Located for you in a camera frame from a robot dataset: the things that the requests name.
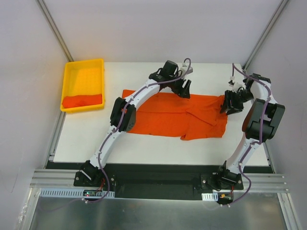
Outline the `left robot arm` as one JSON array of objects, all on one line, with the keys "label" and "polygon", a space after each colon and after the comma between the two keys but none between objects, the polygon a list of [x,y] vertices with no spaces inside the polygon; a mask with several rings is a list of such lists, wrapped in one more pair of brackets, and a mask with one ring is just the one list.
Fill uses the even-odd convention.
[{"label": "left robot arm", "polygon": [[185,76],[192,72],[190,58],[184,59],[180,68],[175,62],[168,60],[163,67],[150,74],[149,79],[140,89],[125,98],[117,98],[110,115],[110,127],[105,139],[94,155],[81,165],[75,174],[73,185],[99,187],[104,181],[109,183],[104,167],[116,140],[135,126],[137,110],[164,88],[170,88],[180,98],[189,99],[191,81],[185,79]]}]

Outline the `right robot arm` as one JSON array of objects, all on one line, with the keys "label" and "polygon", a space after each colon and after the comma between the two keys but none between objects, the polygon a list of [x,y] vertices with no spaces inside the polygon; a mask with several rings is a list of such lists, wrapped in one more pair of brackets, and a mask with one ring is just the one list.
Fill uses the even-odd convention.
[{"label": "right robot arm", "polygon": [[243,84],[235,82],[233,77],[229,84],[232,89],[225,91],[220,110],[222,114],[240,113],[244,103],[253,101],[253,104],[242,124],[243,136],[239,145],[207,181],[207,185],[217,191],[239,185],[251,155],[261,144],[274,137],[285,113],[285,106],[272,95],[269,78],[253,73],[243,80]]}]

